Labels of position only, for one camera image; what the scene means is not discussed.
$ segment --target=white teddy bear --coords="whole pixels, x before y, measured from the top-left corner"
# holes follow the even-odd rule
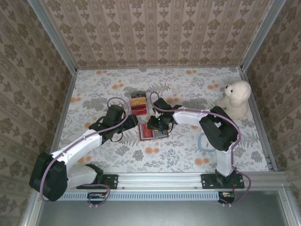
[[[226,97],[215,104],[225,110],[232,120],[246,119],[247,100],[251,95],[251,86],[246,81],[238,81],[225,88]]]

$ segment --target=blue loop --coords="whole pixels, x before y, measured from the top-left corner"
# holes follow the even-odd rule
[[[201,146],[201,139],[202,139],[202,136],[205,136],[205,133],[201,133],[201,135],[199,135],[198,137],[198,147],[201,151],[203,152],[214,152],[215,151],[215,148],[213,149],[205,149],[205,148],[202,148]]]

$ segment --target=patterned wallpaper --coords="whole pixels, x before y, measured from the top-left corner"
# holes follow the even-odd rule
[[[71,75],[26,0],[0,1],[0,225],[22,220]]]
[[[272,0],[42,0],[77,67],[239,65]]]
[[[301,206],[301,1],[287,0],[247,70],[280,170]]]

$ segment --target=purple cable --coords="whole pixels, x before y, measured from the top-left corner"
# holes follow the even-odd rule
[[[109,198],[110,193],[111,193],[111,189],[110,189],[110,187],[107,186],[107,185],[97,184],[97,185],[83,185],[83,186],[86,186],[86,187],[96,187],[96,186],[100,186],[100,187],[105,187],[106,189],[108,189],[108,193],[107,193],[106,197],[102,200],[102,202],[101,202],[100,204],[92,204],[92,203],[91,203],[91,198],[92,198],[93,196],[95,196],[95,194],[90,194],[89,199],[88,199],[88,203],[90,204],[90,207],[91,207],[92,205],[95,205],[96,207],[97,207],[97,206],[100,206],[100,205],[103,205],[103,204],[107,201],[107,199]]]
[[[159,111],[162,111],[162,112],[196,112],[196,113],[205,113],[205,114],[210,114],[210,115],[213,115],[213,116],[222,118],[222,119],[226,120],[227,122],[229,122],[232,126],[234,126],[234,128],[235,128],[235,129],[237,130],[237,132],[238,132],[238,139],[237,139],[237,141],[235,142],[235,144],[234,144],[234,145],[232,146],[232,148],[231,148],[231,167],[232,167],[237,173],[240,173],[241,175],[245,176],[245,177],[249,180],[249,185],[248,185],[248,188],[246,189],[246,192],[244,193],[244,195],[243,195],[238,201],[236,201],[236,202],[234,202],[234,203],[231,203],[231,204],[232,204],[232,205],[233,205],[233,204],[237,204],[237,203],[239,203],[240,201],[242,201],[242,200],[245,198],[245,196],[249,193],[249,190],[250,190],[250,188],[251,188],[251,183],[252,183],[252,182],[251,182],[251,179],[249,178],[248,175],[246,175],[246,174],[240,172],[240,171],[239,171],[238,169],[236,169],[235,166],[234,166],[234,153],[233,153],[233,150],[234,150],[234,148],[239,144],[239,142],[240,142],[240,140],[241,140],[241,132],[240,132],[238,126],[237,126],[232,120],[230,120],[230,119],[228,119],[228,118],[226,118],[226,117],[224,117],[224,116],[222,116],[222,115],[220,115],[220,114],[213,113],[213,112],[208,112],[208,111],[203,111],[203,110],[198,110],[198,109],[189,109],[189,108],[185,108],[185,109],[175,109],[175,110],[164,110],[164,109],[158,108],[158,107],[156,107],[156,106],[154,105],[154,103],[153,103],[152,100],[151,100],[151,95],[154,94],[154,93],[157,94],[158,99],[160,98],[159,93],[157,93],[156,91],[152,91],[152,92],[150,93],[150,104],[151,104],[155,109],[157,109],[157,110],[159,110]]]
[[[127,112],[129,113],[129,107],[128,107],[128,104],[127,102],[120,98],[120,97],[111,97],[108,102],[107,102],[107,106],[109,107],[109,102],[112,100],[112,99],[119,99],[119,100],[122,100],[125,104],[125,106],[127,107]],[[63,152],[61,152],[57,157],[55,157],[51,162],[50,164],[47,166],[47,168],[45,169],[45,172],[43,174],[43,177],[42,177],[42,180],[41,180],[41,185],[40,185],[40,199],[43,201],[43,202],[50,202],[49,200],[46,200],[44,199],[44,196],[43,196],[43,189],[44,189],[44,183],[45,183],[45,179],[46,179],[46,176],[50,170],[50,168],[52,167],[52,165],[55,163],[56,160],[58,160],[61,156],[63,156],[67,151],[69,151],[71,148],[73,148],[75,145],[79,144],[80,142],[82,142],[83,140],[95,135],[95,134],[99,134],[99,133],[103,133],[103,132],[106,132],[106,131],[109,131],[111,129],[115,129],[117,128],[118,126],[122,125],[126,120],[127,120],[127,117],[128,117],[128,114],[126,114],[126,116],[124,117],[124,119],[118,123],[117,125],[115,126],[112,126],[110,128],[106,128],[106,129],[103,129],[101,131],[95,131],[93,133],[90,133],[89,135],[87,135],[86,137],[83,137],[82,139],[79,139],[78,141],[74,142],[72,145],[70,145],[69,147],[67,147]]]

